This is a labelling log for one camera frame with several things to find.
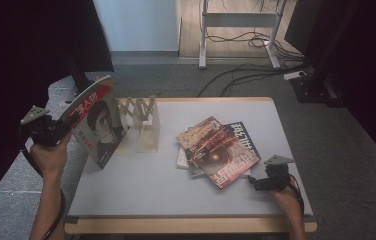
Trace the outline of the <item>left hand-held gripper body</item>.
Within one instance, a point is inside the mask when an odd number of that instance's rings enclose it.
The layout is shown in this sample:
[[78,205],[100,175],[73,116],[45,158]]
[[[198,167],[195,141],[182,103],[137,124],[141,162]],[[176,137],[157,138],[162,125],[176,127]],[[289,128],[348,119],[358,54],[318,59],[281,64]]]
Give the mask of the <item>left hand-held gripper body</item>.
[[54,120],[47,109],[33,105],[20,120],[20,126],[34,143],[53,147],[62,138],[64,124],[62,120]]

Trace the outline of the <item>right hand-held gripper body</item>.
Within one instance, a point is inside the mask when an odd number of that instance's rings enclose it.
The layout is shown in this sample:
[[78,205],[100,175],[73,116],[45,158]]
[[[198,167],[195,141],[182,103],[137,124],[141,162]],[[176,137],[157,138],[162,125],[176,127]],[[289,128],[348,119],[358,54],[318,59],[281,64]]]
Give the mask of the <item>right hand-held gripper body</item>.
[[268,190],[281,191],[290,183],[289,163],[293,163],[291,158],[274,155],[264,162],[267,178],[260,179],[260,183],[266,183]]

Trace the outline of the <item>red portrait cover magazine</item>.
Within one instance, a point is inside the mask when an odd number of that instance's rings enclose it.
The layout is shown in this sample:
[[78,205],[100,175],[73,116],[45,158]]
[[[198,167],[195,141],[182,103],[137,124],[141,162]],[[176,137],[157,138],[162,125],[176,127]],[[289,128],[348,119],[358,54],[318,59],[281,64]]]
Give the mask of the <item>red portrait cover magazine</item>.
[[100,78],[80,93],[60,119],[75,115],[72,133],[93,161],[103,169],[121,144],[124,132],[110,75]]

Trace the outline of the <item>red planet cover magazine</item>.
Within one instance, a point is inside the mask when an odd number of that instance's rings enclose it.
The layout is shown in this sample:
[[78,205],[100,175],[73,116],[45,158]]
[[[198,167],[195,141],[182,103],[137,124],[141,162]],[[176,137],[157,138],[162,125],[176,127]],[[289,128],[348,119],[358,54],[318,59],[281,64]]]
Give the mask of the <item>red planet cover magazine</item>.
[[210,116],[177,136],[187,159],[223,190],[260,158],[237,136]]

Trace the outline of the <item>white snow scene magazine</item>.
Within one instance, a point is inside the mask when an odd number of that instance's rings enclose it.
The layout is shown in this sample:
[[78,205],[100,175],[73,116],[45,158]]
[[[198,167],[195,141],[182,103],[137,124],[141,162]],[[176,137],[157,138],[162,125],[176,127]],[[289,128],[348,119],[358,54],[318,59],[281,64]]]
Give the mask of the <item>white snow scene magazine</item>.
[[[188,160],[187,157],[188,157],[188,153],[183,148],[180,148],[177,163],[176,163],[177,167],[181,169],[188,169],[190,176],[192,178],[196,178],[196,177],[204,175],[204,171],[199,166],[197,166],[193,160]],[[221,167],[226,165],[225,161],[226,161],[226,158],[214,157],[211,162],[210,169],[211,170],[220,169]]]

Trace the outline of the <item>beige expanding book stand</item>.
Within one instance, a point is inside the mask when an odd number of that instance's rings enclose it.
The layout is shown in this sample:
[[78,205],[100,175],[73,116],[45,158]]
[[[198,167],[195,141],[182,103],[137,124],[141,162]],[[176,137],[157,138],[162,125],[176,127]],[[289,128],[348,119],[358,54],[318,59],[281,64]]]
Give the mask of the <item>beige expanding book stand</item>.
[[127,134],[136,132],[137,153],[156,153],[159,148],[160,117],[156,96],[118,98],[119,117]]

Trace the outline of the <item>person's right hand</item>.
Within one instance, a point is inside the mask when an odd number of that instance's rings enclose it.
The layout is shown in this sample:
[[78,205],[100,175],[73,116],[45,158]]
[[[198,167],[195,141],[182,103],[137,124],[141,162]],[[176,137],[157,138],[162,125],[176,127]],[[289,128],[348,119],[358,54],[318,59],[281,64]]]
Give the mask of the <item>person's right hand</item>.
[[276,201],[278,207],[287,217],[302,215],[300,203],[291,188],[285,187],[281,191],[269,190],[268,194]]

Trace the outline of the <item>person's left hand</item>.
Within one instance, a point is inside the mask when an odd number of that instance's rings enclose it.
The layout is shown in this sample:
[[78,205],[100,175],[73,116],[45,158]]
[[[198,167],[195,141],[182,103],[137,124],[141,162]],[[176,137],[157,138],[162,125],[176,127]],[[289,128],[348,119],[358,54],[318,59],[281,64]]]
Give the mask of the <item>person's left hand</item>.
[[44,180],[61,176],[67,162],[67,146],[71,139],[71,133],[67,133],[54,147],[46,147],[34,144],[30,148],[30,154],[39,167]]

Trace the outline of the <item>grey upholstered bench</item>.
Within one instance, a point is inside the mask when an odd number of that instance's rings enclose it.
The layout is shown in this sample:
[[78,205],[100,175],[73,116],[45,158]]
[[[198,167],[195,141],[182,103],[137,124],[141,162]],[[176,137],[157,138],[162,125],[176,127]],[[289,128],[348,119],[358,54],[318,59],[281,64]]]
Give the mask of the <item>grey upholstered bench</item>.
[[[73,201],[88,154],[75,138],[68,144],[68,160],[61,187],[66,212]],[[28,240],[36,216],[42,179],[22,154],[15,156],[0,181],[0,240]]]

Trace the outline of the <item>black equipment stand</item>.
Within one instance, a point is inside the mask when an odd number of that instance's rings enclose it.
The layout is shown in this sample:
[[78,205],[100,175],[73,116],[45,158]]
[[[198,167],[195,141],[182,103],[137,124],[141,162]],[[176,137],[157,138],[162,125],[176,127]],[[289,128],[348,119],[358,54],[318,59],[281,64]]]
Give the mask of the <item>black equipment stand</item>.
[[303,40],[300,50],[310,62],[313,73],[291,81],[297,100],[301,103],[323,103],[342,107],[341,94],[333,83],[331,72],[341,55],[343,38],[360,6],[360,0],[298,0],[287,33]]

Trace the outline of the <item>white power strip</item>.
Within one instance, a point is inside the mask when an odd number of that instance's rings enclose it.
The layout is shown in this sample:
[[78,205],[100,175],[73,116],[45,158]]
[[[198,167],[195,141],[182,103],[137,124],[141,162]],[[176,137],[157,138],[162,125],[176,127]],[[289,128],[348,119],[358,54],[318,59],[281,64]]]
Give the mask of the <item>white power strip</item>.
[[283,79],[288,81],[291,79],[301,78],[305,76],[307,76],[307,73],[305,71],[295,71],[295,72],[284,74]]

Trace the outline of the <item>black post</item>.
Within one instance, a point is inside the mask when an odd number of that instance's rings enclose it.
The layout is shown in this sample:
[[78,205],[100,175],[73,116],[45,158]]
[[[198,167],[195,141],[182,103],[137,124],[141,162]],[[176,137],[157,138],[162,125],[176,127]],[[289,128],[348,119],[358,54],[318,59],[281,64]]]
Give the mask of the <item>black post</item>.
[[82,93],[84,90],[86,90],[90,86],[91,82],[88,80],[83,69],[79,66],[79,64],[75,61],[75,59],[70,54],[67,54],[65,56],[65,63],[75,83],[76,93],[77,94]]

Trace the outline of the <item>white metal desk frame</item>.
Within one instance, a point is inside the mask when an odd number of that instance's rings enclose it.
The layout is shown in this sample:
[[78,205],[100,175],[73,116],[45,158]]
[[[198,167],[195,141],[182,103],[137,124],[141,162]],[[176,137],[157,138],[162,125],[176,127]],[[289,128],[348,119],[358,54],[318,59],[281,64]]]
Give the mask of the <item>white metal desk frame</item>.
[[202,11],[200,17],[201,40],[199,45],[199,68],[206,68],[206,30],[208,27],[257,27],[271,28],[272,33],[265,42],[265,50],[274,69],[280,68],[276,56],[276,36],[283,17],[287,0],[279,0],[275,13],[209,13],[207,0],[201,0]]

